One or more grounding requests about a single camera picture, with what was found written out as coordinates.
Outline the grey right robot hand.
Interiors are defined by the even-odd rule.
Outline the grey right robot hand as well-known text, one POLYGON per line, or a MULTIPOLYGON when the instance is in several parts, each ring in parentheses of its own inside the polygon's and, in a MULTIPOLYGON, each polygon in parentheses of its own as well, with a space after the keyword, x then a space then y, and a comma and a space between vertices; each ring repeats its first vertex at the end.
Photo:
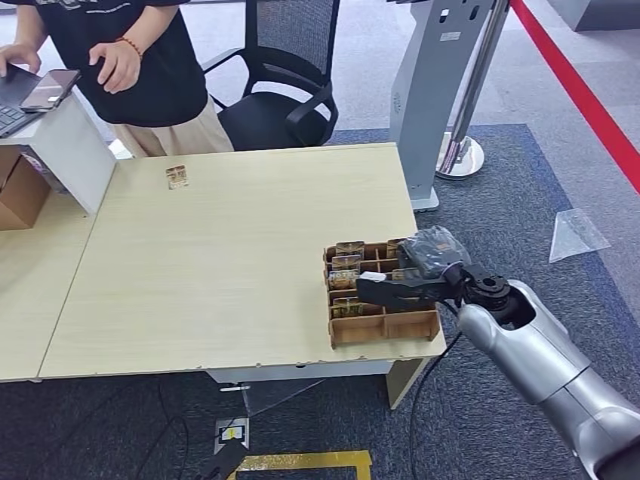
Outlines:
POLYGON ((460 305, 463 269, 471 263, 466 247, 435 225, 400 241, 396 250, 402 277, 363 272, 356 280, 359 300, 393 310, 423 310, 453 300, 460 305))

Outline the person's left hand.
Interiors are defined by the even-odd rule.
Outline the person's left hand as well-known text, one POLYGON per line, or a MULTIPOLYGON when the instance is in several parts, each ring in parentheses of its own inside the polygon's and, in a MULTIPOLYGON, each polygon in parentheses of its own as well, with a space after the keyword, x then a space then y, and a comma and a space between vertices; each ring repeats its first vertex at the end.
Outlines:
POLYGON ((107 93, 116 94, 128 90, 137 82, 141 57, 125 39, 100 43, 91 48, 89 64, 95 66, 99 61, 102 61, 102 67, 97 75, 97 83, 107 93))

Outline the person's right hand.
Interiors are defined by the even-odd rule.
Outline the person's right hand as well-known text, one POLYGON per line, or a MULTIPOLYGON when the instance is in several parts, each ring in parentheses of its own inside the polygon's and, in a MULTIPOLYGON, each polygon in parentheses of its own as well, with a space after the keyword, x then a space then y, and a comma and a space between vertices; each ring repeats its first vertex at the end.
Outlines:
POLYGON ((37 74, 41 67, 41 59, 37 51, 30 45, 14 43, 1 48, 1 77, 6 77, 8 64, 26 65, 32 74, 37 74))

